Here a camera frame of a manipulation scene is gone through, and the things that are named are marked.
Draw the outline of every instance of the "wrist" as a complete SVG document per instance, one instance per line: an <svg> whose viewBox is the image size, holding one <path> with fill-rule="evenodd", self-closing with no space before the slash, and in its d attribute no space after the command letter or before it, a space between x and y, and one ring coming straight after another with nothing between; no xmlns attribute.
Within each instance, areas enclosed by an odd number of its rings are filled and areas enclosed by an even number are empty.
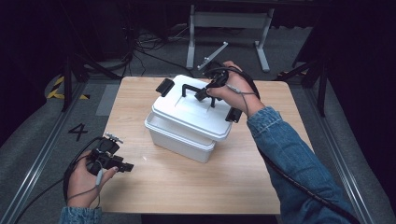
<svg viewBox="0 0 396 224"><path fill-rule="evenodd" d="M91 203L86 202L86 200L81 200L78 197L71 199L67 202L67 206L69 207L82 207L82 208L89 208Z"/></svg>
<svg viewBox="0 0 396 224"><path fill-rule="evenodd" d="M257 111L265 108L265 105L257 98L256 95L246 97L247 111L244 111L248 118L253 116Z"/></svg>

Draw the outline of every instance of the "printed number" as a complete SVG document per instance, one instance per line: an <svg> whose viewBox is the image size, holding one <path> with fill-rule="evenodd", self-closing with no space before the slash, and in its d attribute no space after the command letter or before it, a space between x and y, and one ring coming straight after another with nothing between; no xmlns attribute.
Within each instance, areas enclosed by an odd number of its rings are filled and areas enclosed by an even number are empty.
<svg viewBox="0 0 396 224"><path fill-rule="evenodd" d="M85 124L80 123L77 127L70 129L69 133L78 133L76 142L79 141L82 133L87 133L88 131L84 131Z"/></svg>

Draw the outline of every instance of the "wooden table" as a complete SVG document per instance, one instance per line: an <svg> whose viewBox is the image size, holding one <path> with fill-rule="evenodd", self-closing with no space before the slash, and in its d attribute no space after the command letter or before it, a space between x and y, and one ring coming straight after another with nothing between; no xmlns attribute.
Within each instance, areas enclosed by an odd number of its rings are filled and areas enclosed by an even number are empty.
<svg viewBox="0 0 396 224"><path fill-rule="evenodd" d="M207 163L152 143L145 119L163 77L125 77L106 130L124 141L116 155L134 164L103 188L106 212L138 214L279 214L279 200L243 115ZM310 146L284 82L256 81L262 101L278 110Z"/></svg>

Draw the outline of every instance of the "wire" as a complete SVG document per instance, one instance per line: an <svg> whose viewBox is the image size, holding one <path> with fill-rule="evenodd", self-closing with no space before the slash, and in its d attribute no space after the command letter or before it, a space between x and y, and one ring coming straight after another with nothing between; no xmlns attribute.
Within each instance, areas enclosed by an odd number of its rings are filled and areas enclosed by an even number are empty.
<svg viewBox="0 0 396 224"><path fill-rule="evenodd" d="M332 211L334 211L335 213L339 214L340 216L346 218L350 223L352 224L359 224L360 222L354 217L352 216L350 213L348 213L348 211L346 211L345 209L341 208L340 206L331 203L329 201L327 201L326 199L320 197L319 195L317 195L316 193L312 192L310 189L307 189L305 186L301 185L299 182L297 182L296 180L294 180L293 178L291 178L289 175L286 175L276 164L274 164L263 152L261 149L258 150L260 152L260 154L262 155L262 158L264 159L264 161L266 163L268 163L271 168L274 169L274 171L281 175L283 178L285 178L288 182L290 182L294 187L296 187L297 189L299 189L300 191L302 191L303 193L307 194L308 196L310 196L311 198L313 198L314 200L316 200L317 202L323 204L324 206L328 207L329 209L331 209Z"/></svg>
<svg viewBox="0 0 396 224"><path fill-rule="evenodd" d="M177 35L168 37L167 41L169 42L177 42L180 39L185 39L188 40L187 38L184 37L179 37L181 34L183 34L187 29L189 29L189 27L187 26L186 28L184 28L183 30L181 30L179 33L177 33ZM148 40L143 40L143 41L139 41L140 44L145 44L148 42L155 42L155 41L162 41L160 38L152 38L152 39L148 39Z"/></svg>
<svg viewBox="0 0 396 224"><path fill-rule="evenodd" d="M68 199L67 199L67 202L69 202L71 199L76 198L77 196L80 196L80 195L86 194L86 193L88 193L88 192L91 192L91 191L93 191L94 189L99 189L99 188L98 188L97 186L95 186L95 187L93 187L92 189L89 189L89 190L86 190L86 191L84 191L84 192L75 194L75 195L71 196L70 198L68 198Z"/></svg>
<svg viewBox="0 0 396 224"><path fill-rule="evenodd" d="M128 63L129 75L132 76L131 63Z"/></svg>
<svg viewBox="0 0 396 224"><path fill-rule="evenodd" d="M140 74L140 76L143 76L143 74L145 74L145 72L146 72L146 67L145 67L145 65L143 65L142 60L139 57L136 56L136 54L134 54L134 56L139 60L140 64L143 67L143 72L142 72L142 74Z"/></svg>
<svg viewBox="0 0 396 224"><path fill-rule="evenodd" d="M192 72L191 72L189 69L187 69L185 66L182 66L182 65L177 64L177 63L172 63L172 62L166 61L165 59L162 59L162 58L159 58L159 57L157 57L157 56L148 54L148 53L146 53L145 51L139 51L139 52L142 53L142 54L148 55L148 56L150 56L150 57L152 57L152 58L155 58L155 59L158 59L158 60L160 60L160 61L163 61L163 62L165 62L165 63L170 63L170 64L172 64L172 65L174 65L174 66L181 67L181 68L183 68L184 70L186 70L186 71L190 74L191 77L194 77L194 75L192 74Z"/></svg>
<svg viewBox="0 0 396 224"><path fill-rule="evenodd" d="M90 142L88 142L76 155L76 157L70 162L69 166L67 167L66 171L64 172L64 201L67 202L67 190L69 188L69 179L70 175L73 173L76 164L78 162L78 158L81 154L94 142L103 139L104 137L95 137Z"/></svg>
<svg viewBox="0 0 396 224"><path fill-rule="evenodd" d="M58 0L58 1L59 1L59 3L60 3L60 6L62 7L62 10L63 10L63 12L64 12L64 15L66 16L68 22L70 23L70 26L72 27L74 33L76 34L76 37L78 38L78 42L79 42L80 45L82 46L84 52L89 56L89 58L91 59L91 61L94 62L95 60L93 59L93 57L91 56L91 54L90 54L89 51L87 50L87 48L86 48L86 46L85 46L85 44L84 44L84 41L82 40L82 38L81 38L81 36L80 36L78 30L76 29L76 27L75 27L74 23L72 22L72 20L71 20L69 14L67 13L67 10L66 10L64 4L62 3L61 0ZM131 27L131 24L130 24L130 22L129 22L129 18L127 18L127 16L125 16L125 18L126 18L125 20L127 20L127 23L128 23L127 25L128 25L128 27L129 27L129 29L131 30L132 27ZM125 39L126 39L127 45L128 45L128 52L127 52L126 55L121 59L121 63L116 64L116 65L113 65L113 66L106 67L106 70L108 70L108 71L114 71L114 70L120 69L120 68L122 68L122 67L124 67L124 66L126 67L126 66L127 66L128 64L130 64L130 62L132 61L132 57L129 57L129 55L131 55L131 52L132 52L132 50L131 50L131 44L130 44L131 41L130 41L129 36L127 36ZM96 70L96 69L94 69L94 68L84 67L84 69L85 69L87 72L89 72L89 73L93 73L93 74L100 73L100 71L98 71L98 70Z"/></svg>
<svg viewBox="0 0 396 224"><path fill-rule="evenodd" d="M122 77L124 77L125 76L125 71L126 71L126 65L125 65L125 67L124 67L124 70L122 71Z"/></svg>
<svg viewBox="0 0 396 224"><path fill-rule="evenodd" d="M43 196L43 194L45 194L47 191L49 191L50 189L52 189L53 187L55 187L56 185L58 185L59 183L61 183L64 179L60 179L58 181L56 181L55 183L53 183L51 186L47 187L46 189L44 189L41 193L39 193L37 196L35 196L33 198L33 200L31 202L29 202L24 209L20 212L20 214L18 215L17 219L15 220L14 224L17 224L21 217L24 215L24 213L27 211L27 209L35 202L37 201L41 196Z"/></svg>
<svg viewBox="0 0 396 224"><path fill-rule="evenodd" d="M254 85L253 80L251 79L251 77L248 74L240 71L236 67L218 67L218 68L209 69L209 70L205 71L205 73L213 73L213 72L224 71L224 70L233 71L233 72L239 74L241 77L243 77L247 81L247 83L250 85L250 87L253 89L253 91L258 95L258 98L260 99L260 95L258 94L257 87L256 87L256 85ZM242 97L244 98L244 101L245 101L245 105L248 108L248 104L247 104L247 102L245 100L244 93L242 93L236 87L233 87L231 85L228 85L228 87L231 90L235 91L236 93L242 94ZM301 190L303 193L307 194L308 196L310 196L311 198L313 198L317 202L319 202L322 205L328 207L329 209L331 209L335 213L339 214L340 216L346 218L350 223L352 223L352 224L360 223L354 216L352 216L350 213L348 213L348 211L346 211L345 209L343 209L340 206L338 206L338 205L336 205L334 203L331 203L331 202L327 201L326 199L320 197L319 195L317 195L316 193L312 192L307 187L303 186L302 184L300 184L299 182L297 182L296 180L294 180L293 178L291 178L290 176L285 174L276 164L274 164L263 153L263 151L261 151L259 149L259 147L257 147L257 148L258 148L260 154L262 155L264 161L266 163L268 163L279 175L281 175L283 178L285 178L287 181L289 181L295 188Z"/></svg>

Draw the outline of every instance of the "plastic bin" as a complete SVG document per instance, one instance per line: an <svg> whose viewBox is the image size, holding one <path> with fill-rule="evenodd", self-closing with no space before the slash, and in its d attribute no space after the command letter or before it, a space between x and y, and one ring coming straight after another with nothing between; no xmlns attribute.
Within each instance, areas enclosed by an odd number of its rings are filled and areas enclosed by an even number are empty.
<svg viewBox="0 0 396 224"><path fill-rule="evenodd" d="M145 120L155 145L199 162L207 162L216 141L150 113Z"/></svg>

